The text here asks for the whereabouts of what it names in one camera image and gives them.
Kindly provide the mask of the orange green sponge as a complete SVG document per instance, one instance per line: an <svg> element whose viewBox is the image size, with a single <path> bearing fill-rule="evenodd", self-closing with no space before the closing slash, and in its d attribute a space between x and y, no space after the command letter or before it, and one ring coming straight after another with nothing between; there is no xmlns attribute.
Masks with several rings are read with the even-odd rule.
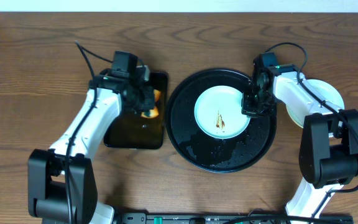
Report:
<svg viewBox="0 0 358 224"><path fill-rule="evenodd" d="M159 115L157 103L160 101L161 92L159 90L154 89L154 108L152 110L148 110L146 112L141 113L141 117L152 119L156 118Z"/></svg>

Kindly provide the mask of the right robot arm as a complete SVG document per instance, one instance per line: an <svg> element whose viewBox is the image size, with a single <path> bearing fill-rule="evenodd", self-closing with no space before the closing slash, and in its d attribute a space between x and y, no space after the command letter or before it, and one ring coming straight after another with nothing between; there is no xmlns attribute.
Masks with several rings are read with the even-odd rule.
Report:
<svg viewBox="0 0 358 224"><path fill-rule="evenodd" d="M334 194L358 191L358 111L344 110L322 96L295 65L255 65L242 112L267 116L278 101L303 120L303 178L285 211L291 223L316 223Z"/></svg>

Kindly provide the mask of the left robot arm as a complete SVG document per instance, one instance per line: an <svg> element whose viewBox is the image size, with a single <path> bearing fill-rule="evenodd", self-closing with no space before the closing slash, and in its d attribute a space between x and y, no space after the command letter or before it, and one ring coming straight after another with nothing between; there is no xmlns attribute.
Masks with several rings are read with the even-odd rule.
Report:
<svg viewBox="0 0 358 224"><path fill-rule="evenodd" d="M48 150L35 149L27 161L28 211L61 223L112 223L114 209L99 202L92 160L111 123L124 108L154 107L148 78L100 75L71 125Z"/></svg>

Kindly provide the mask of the mint green plate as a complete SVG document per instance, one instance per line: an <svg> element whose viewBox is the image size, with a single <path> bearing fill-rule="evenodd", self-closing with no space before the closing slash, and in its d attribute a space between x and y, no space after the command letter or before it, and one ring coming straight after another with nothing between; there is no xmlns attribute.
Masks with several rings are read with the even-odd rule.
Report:
<svg viewBox="0 0 358 224"><path fill-rule="evenodd" d="M309 79L308 83L318 91L324 98L329 100L331 103L340 106L343 110L345 109L344 100L340 93L331 86L329 83L317 79ZM286 105L288 115L291 120L300 128L303 128L301 121L295 116L294 112Z"/></svg>
<svg viewBox="0 0 358 224"><path fill-rule="evenodd" d="M242 114L243 94L231 86L208 88L198 97L194 116L199 128L217 139L229 139L246 130L250 118Z"/></svg>

